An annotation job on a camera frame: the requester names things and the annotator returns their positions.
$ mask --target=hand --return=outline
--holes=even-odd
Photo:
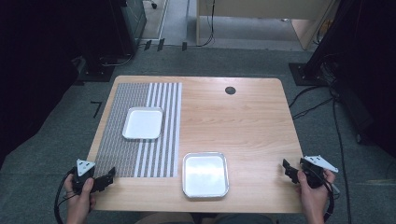
[[[64,181],[64,189],[66,190],[66,197],[71,197],[73,192],[72,184],[73,175],[69,175]],[[88,178],[84,183],[80,195],[76,195],[67,200],[67,223],[82,224],[87,220],[90,209],[95,207],[96,200],[91,194],[93,186],[93,179]]]
[[[328,182],[334,182],[335,175],[331,171],[324,170],[323,174]],[[324,185],[317,189],[311,189],[306,182],[306,175],[304,172],[299,171],[297,175],[300,182],[300,187],[297,188],[297,191],[301,196],[303,212],[307,222],[310,224],[324,223],[323,211],[328,199],[329,191],[327,191]]]

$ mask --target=black and white striped mat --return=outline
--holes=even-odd
[[[95,176],[116,167],[118,177],[177,176],[181,83],[121,83],[110,110],[98,154]],[[161,135],[154,140],[128,140],[122,136],[129,108],[160,107]]]

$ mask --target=table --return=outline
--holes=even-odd
[[[216,0],[214,16],[293,19],[294,31],[308,49],[336,0]],[[212,15],[213,0],[197,0],[196,43],[200,45],[200,16]]]
[[[119,83],[181,82],[177,177],[117,177],[96,194],[98,210],[216,213],[300,213],[283,159],[298,167],[299,140],[281,82],[276,78],[117,77],[93,139],[94,161]],[[235,94],[225,88],[234,87]],[[182,190],[182,160],[217,151],[227,160],[230,189],[221,199],[191,200]]]

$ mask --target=black stand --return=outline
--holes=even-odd
[[[87,66],[79,74],[77,81],[108,82],[113,75],[115,66],[103,66],[102,71],[89,71]]]
[[[297,86],[328,86],[321,76],[309,76],[305,71],[306,63],[289,63],[289,69]]]

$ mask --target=metal tray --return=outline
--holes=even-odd
[[[222,153],[189,153],[184,157],[183,191],[187,197],[224,197],[228,189],[227,163]]]
[[[122,136],[127,139],[156,139],[163,124],[159,107],[132,107],[128,110]]]

